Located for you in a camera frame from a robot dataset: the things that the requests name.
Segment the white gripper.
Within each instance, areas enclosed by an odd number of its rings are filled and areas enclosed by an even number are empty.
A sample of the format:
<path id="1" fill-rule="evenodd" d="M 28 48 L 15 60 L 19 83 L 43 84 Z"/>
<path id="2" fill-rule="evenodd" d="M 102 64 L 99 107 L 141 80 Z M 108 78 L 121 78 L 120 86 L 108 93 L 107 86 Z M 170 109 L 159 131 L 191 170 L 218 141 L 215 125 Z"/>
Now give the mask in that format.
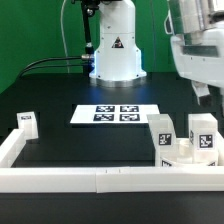
<path id="1" fill-rule="evenodd" d="M 179 36 L 172 36 L 170 42 L 178 74 L 194 80 L 191 84 L 198 104 L 210 106 L 207 84 L 224 88 L 224 29 L 204 31 L 201 45 L 186 46 Z"/>

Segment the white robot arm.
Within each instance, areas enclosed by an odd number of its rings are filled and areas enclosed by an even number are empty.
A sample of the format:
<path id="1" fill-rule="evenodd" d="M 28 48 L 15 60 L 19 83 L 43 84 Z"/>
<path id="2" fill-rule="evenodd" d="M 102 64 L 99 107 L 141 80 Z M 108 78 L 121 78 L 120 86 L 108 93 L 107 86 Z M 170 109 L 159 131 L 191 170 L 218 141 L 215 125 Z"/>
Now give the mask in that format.
<path id="1" fill-rule="evenodd" d="M 224 105 L 224 3 L 221 0 L 167 0 L 164 28 L 178 74 L 192 83 L 200 104 L 220 89 Z M 94 52 L 90 80 L 107 87 L 126 87 L 146 77 L 135 43 L 135 6 L 131 0 L 103 1 L 100 44 Z"/>

